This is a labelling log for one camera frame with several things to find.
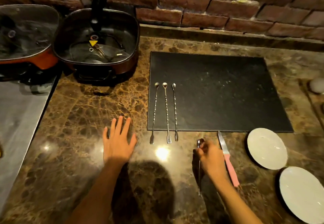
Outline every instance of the brown marble surface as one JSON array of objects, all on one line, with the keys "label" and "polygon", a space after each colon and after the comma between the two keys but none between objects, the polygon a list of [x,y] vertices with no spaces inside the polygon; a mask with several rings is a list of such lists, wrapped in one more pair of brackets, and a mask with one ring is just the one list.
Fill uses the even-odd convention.
[{"label": "brown marble surface", "polygon": [[[323,53],[142,37],[134,76],[116,86],[93,87],[62,76],[12,188],[1,223],[62,223],[87,193],[102,165],[104,126],[132,117],[138,145],[121,172],[113,200],[115,223],[229,223],[219,197],[204,176],[203,198],[195,180],[196,139],[215,133],[179,132],[166,143],[146,130],[149,56],[152,50],[264,57],[295,134],[279,134],[288,166],[313,173],[324,184],[323,129],[298,79],[323,75]],[[254,164],[245,133],[224,133],[241,186],[241,197],[264,223],[302,223],[280,202],[277,170]]]}]

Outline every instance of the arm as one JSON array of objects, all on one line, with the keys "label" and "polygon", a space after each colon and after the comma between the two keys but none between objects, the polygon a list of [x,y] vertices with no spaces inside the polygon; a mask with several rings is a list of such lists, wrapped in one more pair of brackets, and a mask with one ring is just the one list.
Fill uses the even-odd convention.
[{"label": "arm", "polygon": [[262,224],[245,204],[227,177],[223,151],[206,141],[197,153],[205,173],[212,180],[234,224]]},{"label": "arm", "polygon": [[104,167],[90,189],[87,196],[72,212],[70,218],[65,224],[88,224],[88,223],[107,223],[111,212],[111,200],[115,184],[123,165],[131,157],[134,147],[137,143],[135,134],[133,134],[130,144],[127,143],[127,133],[131,119],[128,118],[120,133],[123,123],[123,117],[111,122],[110,138],[107,138],[108,128],[103,131]]}]

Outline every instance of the electric hot pot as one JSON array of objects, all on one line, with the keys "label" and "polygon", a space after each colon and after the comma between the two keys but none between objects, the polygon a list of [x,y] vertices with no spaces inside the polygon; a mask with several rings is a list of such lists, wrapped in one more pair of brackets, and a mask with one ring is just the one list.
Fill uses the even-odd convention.
[{"label": "electric hot pot", "polygon": [[139,24],[132,15],[104,9],[106,0],[69,14],[58,30],[53,51],[81,83],[119,83],[134,73]]},{"label": "electric hot pot", "polygon": [[55,66],[58,58],[51,42],[59,21],[59,13],[50,6],[0,6],[0,80],[7,72],[33,76]]}]

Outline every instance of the pink knife handle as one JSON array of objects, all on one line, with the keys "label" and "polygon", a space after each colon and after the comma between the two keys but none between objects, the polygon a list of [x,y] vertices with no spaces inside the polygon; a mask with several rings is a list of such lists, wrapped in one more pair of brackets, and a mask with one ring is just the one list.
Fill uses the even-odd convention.
[{"label": "pink knife handle", "polygon": [[229,155],[229,154],[224,154],[227,170],[229,172],[229,176],[231,177],[233,186],[238,187],[240,185],[240,183],[238,181],[238,178],[237,178],[237,175],[235,173],[234,167],[233,167],[231,161],[229,160],[230,156],[231,155]]}]

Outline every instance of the black slate board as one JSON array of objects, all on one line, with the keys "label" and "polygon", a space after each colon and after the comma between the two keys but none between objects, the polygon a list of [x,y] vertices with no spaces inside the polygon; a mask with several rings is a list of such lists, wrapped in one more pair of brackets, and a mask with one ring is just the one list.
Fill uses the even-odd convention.
[{"label": "black slate board", "polygon": [[247,132],[268,128],[294,132],[263,58],[151,52],[147,129],[167,130],[163,82],[168,83],[170,130]]}]

